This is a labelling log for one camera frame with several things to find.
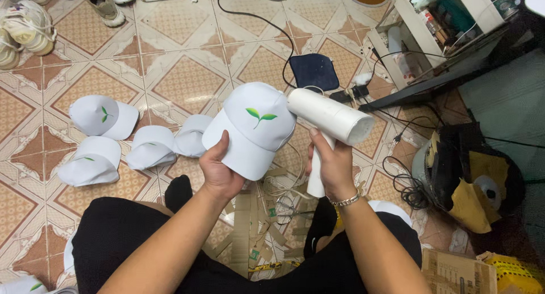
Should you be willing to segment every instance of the white hair dryer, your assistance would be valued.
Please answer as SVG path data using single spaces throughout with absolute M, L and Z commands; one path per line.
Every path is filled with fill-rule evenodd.
M 288 109 L 321 130 L 331 148 L 335 148 L 335 140 L 350 146 L 363 142 L 374 124 L 372 116 L 309 89 L 294 89 L 288 95 Z M 322 158 L 315 147 L 307 193 L 318 198 L 325 196 L 321 165 Z

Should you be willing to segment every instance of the white baseball cap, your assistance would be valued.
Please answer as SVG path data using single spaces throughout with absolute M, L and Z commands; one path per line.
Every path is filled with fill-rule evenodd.
M 188 117 L 174 139 L 174 151 L 182 156 L 198 158 L 206 152 L 202 138 L 212 122 L 208 115 L 193 114 Z
M 139 118 L 138 109 L 103 95 L 87 95 L 70 105 L 74 126 L 85 135 L 125 140 Z
M 176 162 L 174 135 L 163 126 L 144 126 L 135 133 L 132 150 L 125 156 L 133 170 L 167 166 Z
M 246 179 L 258 180 L 276 151 L 292 137 L 296 119 L 284 93 L 266 83 L 250 82 L 237 87 L 223 102 L 202 142 L 209 150 L 227 130 L 229 148 L 222 163 Z
M 70 186 L 87 186 L 119 180 L 117 167 L 121 159 L 121 146 L 107 137 L 86 137 L 72 160 L 58 171 L 60 180 Z

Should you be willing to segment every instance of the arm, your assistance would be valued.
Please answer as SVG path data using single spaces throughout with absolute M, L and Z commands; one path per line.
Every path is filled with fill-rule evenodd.
M 99 294 L 173 293 L 193 264 L 221 211 L 244 179 L 221 163 L 229 135 L 204 154 L 201 189 L 138 247 L 106 281 Z
M 310 130 L 310 171 L 313 145 L 322 156 L 320 174 L 325 193 L 333 201 L 352 198 L 352 147 L 337 141 L 332 150 L 316 129 Z M 364 198 L 339 209 L 360 277 L 370 294 L 431 293 L 418 265 L 380 221 Z

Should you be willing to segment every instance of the cardboard box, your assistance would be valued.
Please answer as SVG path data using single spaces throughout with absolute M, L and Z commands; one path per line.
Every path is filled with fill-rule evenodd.
M 434 294 L 496 294 L 496 269 L 479 260 L 422 250 L 422 272 Z
M 487 251 L 477 259 L 496 268 L 498 294 L 543 294 L 545 278 L 534 264 Z

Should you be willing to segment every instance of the black shorts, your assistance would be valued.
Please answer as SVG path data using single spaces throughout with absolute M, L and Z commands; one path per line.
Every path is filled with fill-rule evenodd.
M 378 212 L 380 220 L 421 266 L 416 231 L 400 217 Z M 81 294 L 97 293 L 121 263 L 169 217 L 139 203 L 99 198 L 85 210 L 72 243 Z M 251 282 L 201 251 L 176 293 L 367 293 L 345 232 L 283 277 Z

